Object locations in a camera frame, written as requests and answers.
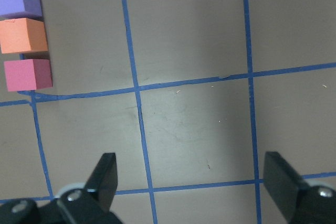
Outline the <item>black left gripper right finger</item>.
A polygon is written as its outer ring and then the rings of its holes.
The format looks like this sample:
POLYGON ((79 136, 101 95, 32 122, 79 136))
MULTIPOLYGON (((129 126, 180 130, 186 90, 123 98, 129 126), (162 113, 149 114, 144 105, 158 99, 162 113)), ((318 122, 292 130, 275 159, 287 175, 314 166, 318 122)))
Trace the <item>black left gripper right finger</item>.
POLYGON ((293 221, 310 185, 278 152, 271 151, 265 153, 263 181, 285 220, 293 221))

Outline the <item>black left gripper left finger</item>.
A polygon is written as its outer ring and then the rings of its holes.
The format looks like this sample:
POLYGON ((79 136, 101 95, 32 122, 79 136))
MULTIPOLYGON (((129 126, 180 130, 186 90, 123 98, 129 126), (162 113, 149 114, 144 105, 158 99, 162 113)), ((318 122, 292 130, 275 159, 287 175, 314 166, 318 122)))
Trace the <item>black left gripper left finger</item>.
POLYGON ((117 191, 117 160, 115 153, 103 153, 85 183, 84 190, 105 212, 110 210, 117 191))

